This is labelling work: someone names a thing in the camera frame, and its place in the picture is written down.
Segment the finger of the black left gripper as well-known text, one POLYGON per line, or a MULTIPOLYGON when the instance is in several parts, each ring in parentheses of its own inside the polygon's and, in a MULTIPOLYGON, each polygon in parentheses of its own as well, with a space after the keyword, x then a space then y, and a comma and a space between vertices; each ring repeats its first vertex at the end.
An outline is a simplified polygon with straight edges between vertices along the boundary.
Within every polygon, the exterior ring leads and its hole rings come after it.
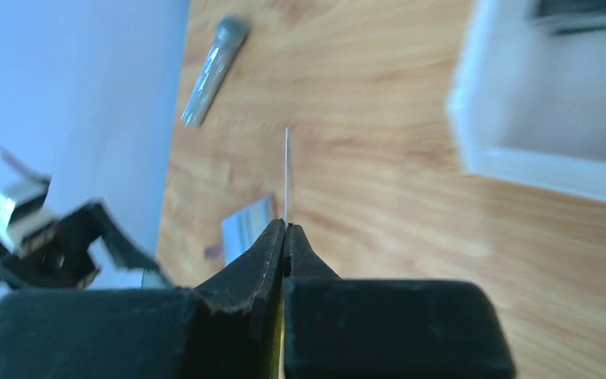
POLYGON ((46 209, 0 230, 7 254, 0 257, 0 280, 13 289, 85 289, 100 273, 89 249, 100 240, 117 269, 141 270, 161 287, 172 287, 159 264, 135 245, 100 201, 89 201, 61 219, 46 209))

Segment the gold credit card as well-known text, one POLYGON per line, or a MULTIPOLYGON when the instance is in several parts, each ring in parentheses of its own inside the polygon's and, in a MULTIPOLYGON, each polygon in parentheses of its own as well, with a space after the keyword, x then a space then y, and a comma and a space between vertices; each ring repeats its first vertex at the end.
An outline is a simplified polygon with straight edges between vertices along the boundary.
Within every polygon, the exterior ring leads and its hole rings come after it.
POLYGON ((290 129, 285 128, 284 137, 284 194, 283 194, 283 220, 285 225, 288 224, 288 213, 289 213, 289 179, 290 172, 290 129))

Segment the pink leather card holder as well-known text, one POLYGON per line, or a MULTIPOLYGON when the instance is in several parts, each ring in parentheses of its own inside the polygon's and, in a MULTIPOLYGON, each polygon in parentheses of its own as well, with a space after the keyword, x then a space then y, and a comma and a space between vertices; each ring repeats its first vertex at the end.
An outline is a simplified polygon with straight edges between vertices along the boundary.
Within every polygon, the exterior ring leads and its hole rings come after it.
POLYGON ((259 238, 275 218, 272 195, 266 195, 230 214, 220 223, 220 242, 206 246, 204 257, 222 260, 224 265, 238 259, 259 238))

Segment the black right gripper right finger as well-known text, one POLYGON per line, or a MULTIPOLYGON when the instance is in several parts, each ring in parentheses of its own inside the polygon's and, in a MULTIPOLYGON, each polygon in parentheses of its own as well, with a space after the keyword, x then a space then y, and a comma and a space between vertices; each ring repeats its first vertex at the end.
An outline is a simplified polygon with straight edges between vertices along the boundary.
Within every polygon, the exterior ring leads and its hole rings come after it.
POLYGON ((514 378, 485 292, 464 280, 343 279, 286 229, 282 282, 288 378, 514 378))

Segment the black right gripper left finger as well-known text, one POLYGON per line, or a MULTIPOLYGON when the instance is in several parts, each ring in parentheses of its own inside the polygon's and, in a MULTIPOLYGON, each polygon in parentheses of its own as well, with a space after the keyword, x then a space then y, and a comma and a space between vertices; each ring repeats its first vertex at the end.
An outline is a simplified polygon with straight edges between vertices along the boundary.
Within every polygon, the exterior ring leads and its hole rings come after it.
POLYGON ((194 288, 22 289, 0 299, 0 378, 272 378, 282 250, 273 220, 194 288))

